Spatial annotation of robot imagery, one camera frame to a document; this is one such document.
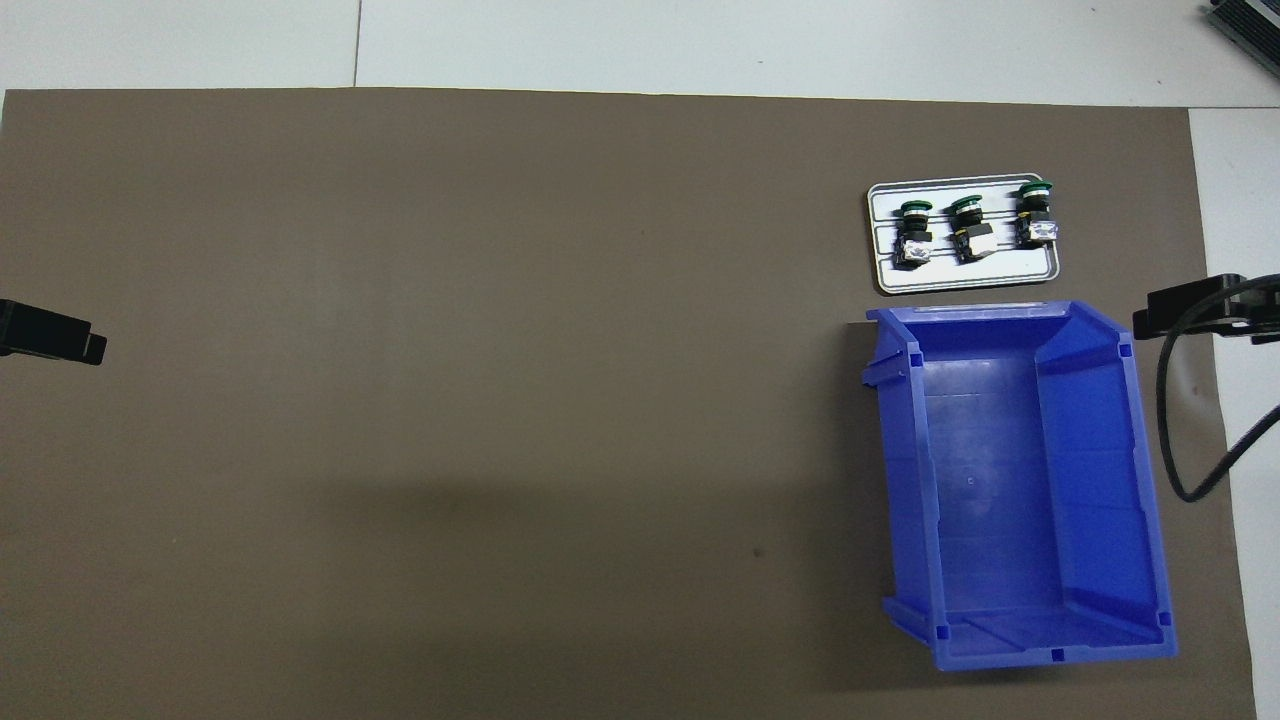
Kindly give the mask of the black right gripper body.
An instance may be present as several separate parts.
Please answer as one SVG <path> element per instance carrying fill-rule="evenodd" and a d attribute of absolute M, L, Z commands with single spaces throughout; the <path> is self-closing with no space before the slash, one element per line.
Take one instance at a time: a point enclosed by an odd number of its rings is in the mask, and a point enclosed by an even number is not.
<path fill-rule="evenodd" d="M 1224 324 L 1219 336 L 1247 337 L 1253 345 L 1279 342 L 1279 287 L 1247 290 L 1224 302 Z"/>

